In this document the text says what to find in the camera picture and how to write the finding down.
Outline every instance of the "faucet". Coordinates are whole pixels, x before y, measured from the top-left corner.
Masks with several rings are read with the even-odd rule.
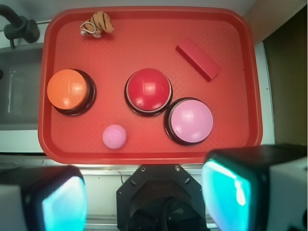
[[[12,49],[15,48],[14,39],[23,38],[27,43],[38,40],[39,28],[34,20],[18,16],[10,7],[2,4],[0,4],[0,15],[11,23],[4,27],[4,35],[10,41]]]

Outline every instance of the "red tray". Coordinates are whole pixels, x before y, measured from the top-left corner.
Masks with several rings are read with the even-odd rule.
[[[79,26],[96,11],[110,15],[115,31],[95,39]],[[207,82],[177,51],[190,38],[221,68]],[[170,79],[174,94],[195,97],[211,109],[214,127],[196,146],[176,144],[166,134],[164,113],[143,117],[124,99],[127,79],[155,68]],[[62,69],[88,73],[97,87],[93,107],[79,116],[56,111],[47,98],[52,75]],[[254,45],[247,24],[229,10],[189,7],[74,9],[56,16],[44,42],[39,103],[39,141],[44,152],[66,164],[202,163],[216,148],[259,145],[262,121]],[[128,134],[119,150],[108,149],[102,133],[110,124]]]

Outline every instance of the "sink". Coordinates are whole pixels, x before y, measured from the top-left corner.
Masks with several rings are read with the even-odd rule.
[[[42,48],[0,49],[0,130],[38,129]]]

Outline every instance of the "red block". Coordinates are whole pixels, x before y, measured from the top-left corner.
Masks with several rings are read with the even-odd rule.
[[[212,80],[220,67],[189,38],[181,41],[176,50],[207,80]]]

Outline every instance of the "plush toy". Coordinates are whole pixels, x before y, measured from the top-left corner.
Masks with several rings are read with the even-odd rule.
[[[87,20],[80,26],[81,35],[100,38],[103,31],[106,33],[112,33],[114,31],[114,26],[110,22],[110,17],[102,11],[96,12],[91,19]]]

